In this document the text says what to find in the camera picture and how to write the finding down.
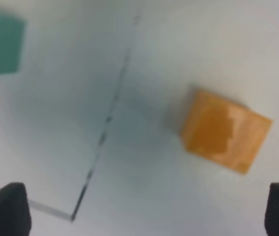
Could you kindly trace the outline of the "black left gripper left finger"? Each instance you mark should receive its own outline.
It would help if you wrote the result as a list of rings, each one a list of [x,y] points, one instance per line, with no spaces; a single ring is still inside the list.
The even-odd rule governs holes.
[[[26,187],[13,182],[0,189],[0,236],[28,236],[31,213]]]

